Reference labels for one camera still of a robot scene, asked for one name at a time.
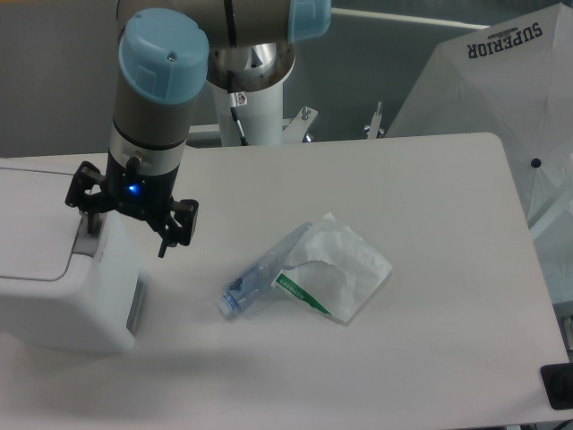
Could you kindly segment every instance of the umbrella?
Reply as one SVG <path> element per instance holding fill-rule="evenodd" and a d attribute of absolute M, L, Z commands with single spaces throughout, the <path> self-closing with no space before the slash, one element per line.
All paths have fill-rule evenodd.
<path fill-rule="evenodd" d="M 497 134 L 532 220 L 568 179 L 571 40 L 573 10 L 556 4 L 439 44 L 387 136 Z M 573 299 L 572 237 L 563 228 L 573 232 L 573 213 L 535 240 L 554 303 Z"/>

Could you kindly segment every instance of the white plastic bag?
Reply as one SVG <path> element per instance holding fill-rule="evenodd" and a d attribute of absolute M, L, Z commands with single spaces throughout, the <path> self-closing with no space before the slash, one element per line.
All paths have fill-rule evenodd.
<path fill-rule="evenodd" d="M 348 324 L 392 270 L 382 254 L 329 213 L 301 237 L 273 287 Z"/>

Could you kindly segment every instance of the white machine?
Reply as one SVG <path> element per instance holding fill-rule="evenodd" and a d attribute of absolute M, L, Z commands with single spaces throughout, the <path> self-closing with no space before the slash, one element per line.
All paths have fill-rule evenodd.
<path fill-rule="evenodd" d="M 0 327 L 42 346 L 126 351 L 145 271 L 119 214 L 89 235 L 55 199 L 71 179 L 66 168 L 0 160 Z"/>

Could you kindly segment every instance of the blue light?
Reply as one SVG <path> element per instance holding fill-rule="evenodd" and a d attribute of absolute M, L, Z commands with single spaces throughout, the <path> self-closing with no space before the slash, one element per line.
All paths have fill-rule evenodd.
<path fill-rule="evenodd" d="M 140 186 L 139 185 L 129 185 L 127 187 L 127 189 L 132 193 L 132 194 L 139 194 L 140 193 Z"/>

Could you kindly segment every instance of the plastic bottle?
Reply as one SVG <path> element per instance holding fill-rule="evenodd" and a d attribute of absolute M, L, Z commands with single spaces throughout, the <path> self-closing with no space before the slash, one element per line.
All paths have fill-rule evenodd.
<path fill-rule="evenodd" d="M 230 319 L 242 313 L 258 297 L 270 290 L 283 261 L 312 223 L 305 222 L 265 253 L 257 263 L 227 287 L 217 302 L 218 310 Z"/>

